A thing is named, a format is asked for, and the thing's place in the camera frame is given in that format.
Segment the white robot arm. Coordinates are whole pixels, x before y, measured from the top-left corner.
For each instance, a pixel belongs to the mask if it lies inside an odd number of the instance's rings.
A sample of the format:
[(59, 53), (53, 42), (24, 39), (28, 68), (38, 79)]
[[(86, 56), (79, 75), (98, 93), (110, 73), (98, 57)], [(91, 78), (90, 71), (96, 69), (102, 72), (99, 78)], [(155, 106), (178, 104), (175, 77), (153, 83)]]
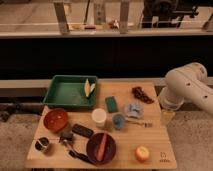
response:
[(158, 95), (162, 125), (172, 120), (185, 100), (213, 116), (213, 88), (205, 83), (206, 79), (207, 69), (197, 62), (174, 68), (165, 75), (166, 86)]

